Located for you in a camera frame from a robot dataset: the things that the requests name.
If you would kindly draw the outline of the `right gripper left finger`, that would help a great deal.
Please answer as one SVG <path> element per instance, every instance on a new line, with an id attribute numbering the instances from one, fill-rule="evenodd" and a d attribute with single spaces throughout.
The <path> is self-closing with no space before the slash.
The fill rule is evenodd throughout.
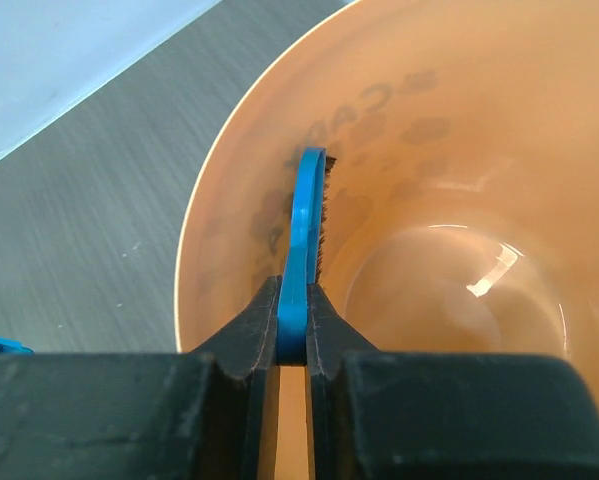
<path id="1" fill-rule="evenodd" d="M 0 355 L 0 479 L 270 479 L 281 281 L 182 354 Z"/>

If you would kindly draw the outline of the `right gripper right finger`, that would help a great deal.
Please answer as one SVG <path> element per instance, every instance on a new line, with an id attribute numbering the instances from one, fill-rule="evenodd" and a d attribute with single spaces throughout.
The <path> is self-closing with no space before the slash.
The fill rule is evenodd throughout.
<path id="1" fill-rule="evenodd" d="M 314 479 L 599 479 L 599 411 L 550 356 L 385 352 L 308 291 Z"/>

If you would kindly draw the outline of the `blue hand brush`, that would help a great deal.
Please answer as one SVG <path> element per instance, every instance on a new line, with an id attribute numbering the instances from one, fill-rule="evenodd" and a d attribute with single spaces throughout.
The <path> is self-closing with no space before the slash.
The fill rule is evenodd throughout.
<path id="1" fill-rule="evenodd" d="M 335 162 L 325 148 L 308 147 L 298 165 L 277 306 L 276 357 L 282 366 L 306 362 L 309 286 L 317 282 L 322 259 L 325 190 Z"/>

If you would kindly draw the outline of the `blue dustpan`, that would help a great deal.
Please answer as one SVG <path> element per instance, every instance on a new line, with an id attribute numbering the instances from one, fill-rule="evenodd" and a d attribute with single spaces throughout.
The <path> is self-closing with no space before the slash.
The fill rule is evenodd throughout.
<path id="1" fill-rule="evenodd" d="M 33 354 L 34 351 L 20 342 L 0 337 L 0 354 Z"/>

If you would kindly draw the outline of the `orange plastic bucket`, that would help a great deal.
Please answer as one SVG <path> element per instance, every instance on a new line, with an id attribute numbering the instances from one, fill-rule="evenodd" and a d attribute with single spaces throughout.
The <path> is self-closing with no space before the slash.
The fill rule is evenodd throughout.
<path id="1" fill-rule="evenodd" d="M 178 349 L 282 280 L 303 151 L 336 159 L 317 285 L 385 352 L 543 355 L 599 411 L 599 1 L 356 1 L 286 50 L 214 141 L 182 225 Z M 309 472 L 306 362 L 275 473 Z"/>

